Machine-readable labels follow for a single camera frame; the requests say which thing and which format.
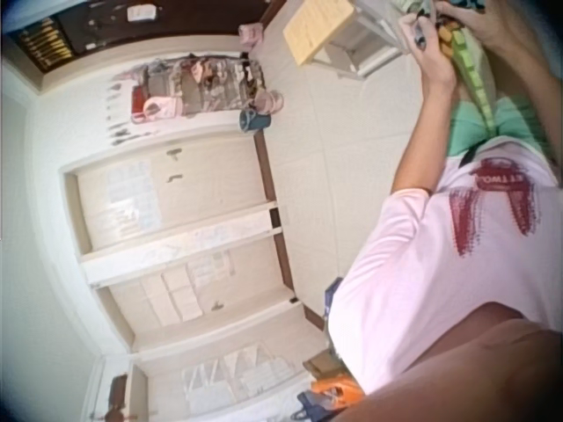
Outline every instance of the person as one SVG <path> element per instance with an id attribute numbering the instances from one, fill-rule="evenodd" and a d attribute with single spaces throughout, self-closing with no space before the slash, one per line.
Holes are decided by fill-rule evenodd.
<path id="1" fill-rule="evenodd" d="M 506 336 L 520 346 L 522 338 L 534 340 L 526 359 L 533 349 L 541 360 L 548 349 L 551 369 L 560 353 L 559 335 L 553 341 L 552 334 L 561 332 L 563 302 L 561 82 L 506 0 L 487 1 L 485 13 L 449 3 L 436 9 L 466 25 L 488 52 L 499 91 L 498 136 L 487 138 L 477 107 L 456 89 L 456 71 L 434 25 L 418 18 L 427 40 L 421 50 L 414 42 L 416 16 L 403 17 L 422 74 L 420 116 L 391 196 L 334 294 L 328 318 L 336 352 L 351 374 L 367 395 L 383 397 L 376 406 L 382 420 L 414 420 L 389 417 L 389 406 L 401 397 L 408 400 L 400 415 L 432 414 L 449 395 L 459 404 L 460 385 L 485 400 L 512 376 L 509 362 L 515 364 L 517 353 L 507 347 L 487 355 L 483 345 Z M 501 367 L 496 378 L 494 359 Z M 404 395 L 392 400 L 396 391 Z M 498 411 L 502 396 L 495 398 L 491 408 Z M 373 409 L 363 413 L 368 419 L 344 412 L 342 420 L 379 420 Z M 465 417 L 476 412 L 461 419 L 489 420 Z M 459 419 L 438 413 L 424 420 Z"/>

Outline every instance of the tiled floor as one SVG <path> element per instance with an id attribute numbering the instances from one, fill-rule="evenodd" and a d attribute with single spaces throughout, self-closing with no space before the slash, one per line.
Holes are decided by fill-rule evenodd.
<path id="1" fill-rule="evenodd" d="M 374 228 L 420 109 L 420 72 L 402 56 L 365 82 L 298 68 L 282 30 L 288 0 L 254 51 L 284 109 L 266 130 L 298 297 L 322 315 L 324 290 L 345 275 Z"/>

